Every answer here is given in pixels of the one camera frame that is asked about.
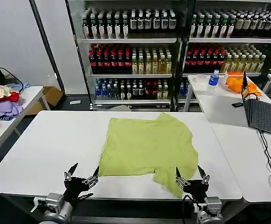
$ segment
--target white tabletop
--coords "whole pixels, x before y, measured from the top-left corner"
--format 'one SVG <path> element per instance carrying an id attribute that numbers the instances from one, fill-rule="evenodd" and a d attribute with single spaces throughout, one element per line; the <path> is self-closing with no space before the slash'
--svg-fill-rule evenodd
<path id="1" fill-rule="evenodd" d="M 0 193 L 25 196 L 62 194 L 64 171 L 78 162 L 74 176 L 89 177 L 97 168 L 111 118 L 156 119 L 158 112 L 42 111 L 0 163 Z M 207 195 L 242 198 L 226 157 L 203 113 L 169 113 L 193 134 L 199 165 L 210 175 Z M 197 171 L 194 178 L 200 178 Z M 100 177 L 96 198 L 177 199 L 153 174 Z"/>
<path id="2" fill-rule="evenodd" d="M 39 99 L 40 94 L 43 90 L 42 86 L 31 86 L 25 89 L 19 98 L 19 103 L 22 104 L 23 111 L 11 121 L 2 121 L 0 120 L 0 146 L 4 140 L 10 135 L 22 118 L 29 112 L 30 108 L 36 103 Z"/>
<path id="3" fill-rule="evenodd" d="M 242 102 L 241 95 L 227 90 L 224 80 L 220 80 L 215 91 L 209 90 L 207 83 L 195 82 L 194 76 L 188 80 L 220 142 L 243 198 L 251 203 L 271 202 L 271 173 L 258 131 L 248 127 L 244 107 L 231 105 Z M 260 100 L 271 103 L 265 94 Z M 265 134 L 265 137 L 271 154 L 271 135 Z"/>

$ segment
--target shelf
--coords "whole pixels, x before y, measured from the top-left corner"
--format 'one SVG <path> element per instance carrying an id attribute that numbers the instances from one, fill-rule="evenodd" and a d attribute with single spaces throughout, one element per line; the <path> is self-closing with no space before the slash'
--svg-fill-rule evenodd
<path id="1" fill-rule="evenodd" d="M 172 74 L 126 75 L 126 74 L 91 74 L 94 78 L 170 78 Z"/>
<path id="2" fill-rule="evenodd" d="M 213 73 L 183 73 L 182 77 L 188 77 L 188 76 L 196 76 L 196 75 L 206 75 L 206 76 L 210 76 Z M 248 77 L 256 77 L 256 76 L 260 76 L 261 72 L 251 72 L 251 73 L 246 73 L 246 75 Z"/>
<path id="3" fill-rule="evenodd" d="M 82 39 L 83 43 L 175 43 L 176 38 L 146 39 Z"/>
<path id="4" fill-rule="evenodd" d="M 132 105 L 132 104 L 170 104 L 168 99 L 154 99 L 154 100 L 147 100 L 147 99 L 131 99 L 131 100 L 93 100 L 93 104 L 100 104 L 100 105 Z"/>
<path id="5" fill-rule="evenodd" d="M 191 37 L 190 43 L 271 43 L 271 38 L 196 38 Z"/>

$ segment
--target cardboard box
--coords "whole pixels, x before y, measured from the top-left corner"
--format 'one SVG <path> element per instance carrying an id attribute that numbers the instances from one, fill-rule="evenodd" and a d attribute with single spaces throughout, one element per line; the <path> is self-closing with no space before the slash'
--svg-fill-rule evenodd
<path id="1" fill-rule="evenodd" d="M 43 95 L 49 105 L 56 106 L 63 96 L 63 92 L 58 90 L 54 86 L 45 86 Z M 27 115 L 36 115 L 40 111 L 43 111 L 43 107 L 40 101 L 36 102 L 32 109 L 29 110 Z"/>

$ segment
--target laptop keyboard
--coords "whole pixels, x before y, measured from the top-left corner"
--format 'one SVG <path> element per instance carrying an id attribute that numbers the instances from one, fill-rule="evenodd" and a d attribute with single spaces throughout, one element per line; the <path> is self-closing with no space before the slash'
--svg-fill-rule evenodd
<path id="1" fill-rule="evenodd" d="M 271 105 L 256 104 L 256 121 L 259 129 L 271 132 Z"/>

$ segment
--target power cord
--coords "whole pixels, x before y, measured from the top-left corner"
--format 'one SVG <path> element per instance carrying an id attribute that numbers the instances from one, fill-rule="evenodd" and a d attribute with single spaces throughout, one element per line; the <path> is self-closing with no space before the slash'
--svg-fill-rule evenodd
<path id="1" fill-rule="evenodd" d="M 15 75 L 13 75 L 11 72 L 9 72 L 7 69 L 2 68 L 2 67 L 0 67 L 0 69 L 5 70 L 6 72 L 9 73 L 9 75 L 13 76 L 18 82 L 20 82 L 20 84 L 21 84 L 21 89 L 20 89 L 19 93 L 21 93 L 22 90 L 23 90 L 23 83 L 22 83 Z"/>

